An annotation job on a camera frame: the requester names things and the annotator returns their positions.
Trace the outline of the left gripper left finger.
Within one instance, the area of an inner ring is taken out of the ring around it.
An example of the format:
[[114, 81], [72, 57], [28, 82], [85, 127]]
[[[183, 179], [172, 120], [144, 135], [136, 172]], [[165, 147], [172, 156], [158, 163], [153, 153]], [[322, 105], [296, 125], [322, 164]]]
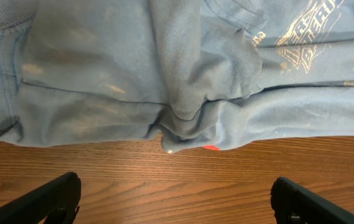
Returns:
[[77, 173], [67, 172], [0, 207], [0, 224], [71, 224], [80, 209], [81, 191]]

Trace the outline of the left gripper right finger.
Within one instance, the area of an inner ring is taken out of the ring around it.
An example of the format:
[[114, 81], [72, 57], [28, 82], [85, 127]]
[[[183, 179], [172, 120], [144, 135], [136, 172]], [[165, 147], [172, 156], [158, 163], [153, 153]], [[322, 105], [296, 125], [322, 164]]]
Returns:
[[285, 177], [271, 188], [277, 224], [354, 224], [354, 214]]

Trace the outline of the light blue t-shirt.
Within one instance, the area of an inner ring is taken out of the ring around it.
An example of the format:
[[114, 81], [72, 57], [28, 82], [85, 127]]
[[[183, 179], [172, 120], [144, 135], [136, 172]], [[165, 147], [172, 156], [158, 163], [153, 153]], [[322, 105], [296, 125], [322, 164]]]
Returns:
[[0, 141], [354, 136], [354, 0], [0, 1]]

